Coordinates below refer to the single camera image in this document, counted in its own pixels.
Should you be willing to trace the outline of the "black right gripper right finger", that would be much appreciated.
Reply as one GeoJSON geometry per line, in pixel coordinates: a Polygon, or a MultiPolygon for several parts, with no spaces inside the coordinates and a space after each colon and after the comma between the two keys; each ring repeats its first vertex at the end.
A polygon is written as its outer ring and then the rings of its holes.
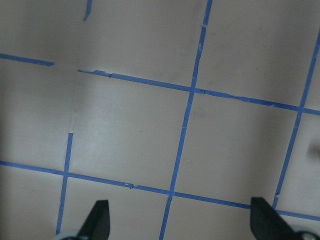
{"type": "Polygon", "coordinates": [[[263,197],[250,200],[250,229],[256,240],[295,240],[294,230],[263,197]]]}

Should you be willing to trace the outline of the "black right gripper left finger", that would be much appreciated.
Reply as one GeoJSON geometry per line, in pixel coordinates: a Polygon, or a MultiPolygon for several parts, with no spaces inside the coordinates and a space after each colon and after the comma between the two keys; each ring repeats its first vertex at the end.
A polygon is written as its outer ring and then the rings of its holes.
{"type": "Polygon", "coordinates": [[[108,200],[97,200],[77,233],[79,240],[108,240],[110,209],[108,200]]]}

